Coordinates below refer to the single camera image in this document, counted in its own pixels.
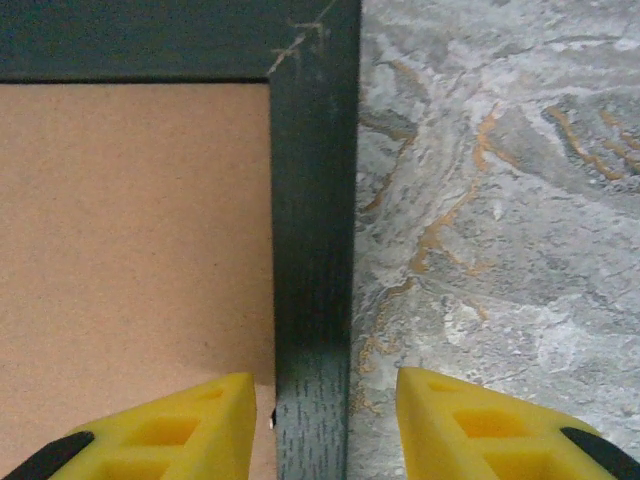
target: picture frame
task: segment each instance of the picture frame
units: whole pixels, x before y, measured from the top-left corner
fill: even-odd
[[[346,478],[359,0],[25,0],[0,83],[268,83],[278,476]]]

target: scratch mark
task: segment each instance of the scratch mark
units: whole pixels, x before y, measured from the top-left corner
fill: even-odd
[[[271,65],[271,67],[269,67],[269,70],[267,70],[267,76],[273,74],[278,69],[280,64],[285,61],[285,59],[291,56],[297,56],[298,58],[300,58],[300,50],[299,50],[300,45],[302,45],[302,43],[304,43],[304,41],[307,39],[307,35],[310,31],[315,30],[316,32],[319,32],[319,33],[323,32],[324,27],[322,25],[322,19],[327,15],[329,10],[333,8],[333,6],[336,4],[337,1],[338,0],[331,0],[331,2],[329,2],[327,6],[322,9],[322,11],[313,20],[313,22],[290,23],[292,27],[302,28],[303,31],[298,36],[296,36],[296,38],[293,40],[293,42],[291,42],[291,44],[288,47],[272,50],[272,53],[275,53],[277,56],[275,61]],[[322,39],[323,35],[320,34],[318,36],[320,38],[320,48],[323,49],[324,48],[323,47],[324,40]]]
[[[613,143],[611,140],[605,140],[602,144],[605,148],[608,148],[613,153],[618,155],[620,158],[624,160],[627,166],[635,173],[640,174],[640,160],[633,158],[631,155],[627,153],[627,151],[621,147]]]
[[[585,164],[593,165],[594,168],[599,173],[604,175],[607,180],[619,180],[624,177],[623,174],[614,172],[609,167],[607,167],[598,156],[591,155],[584,148],[582,148],[578,136],[573,131],[573,128],[571,128],[569,117],[567,117],[564,112],[562,112],[558,107],[547,107],[545,111],[556,119],[560,128],[564,132],[564,135],[567,138],[569,144]]]

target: gray marble countertop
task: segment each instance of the gray marble countertop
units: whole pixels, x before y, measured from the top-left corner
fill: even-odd
[[[403,365],[640,457],[640,3],[364,0],[362,56],[349,478]]]

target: brown cardboard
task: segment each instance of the brown cardboard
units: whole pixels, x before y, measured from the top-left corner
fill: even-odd
[[[275,478],[268,88],[0,86],[0,476],[233,371]]]

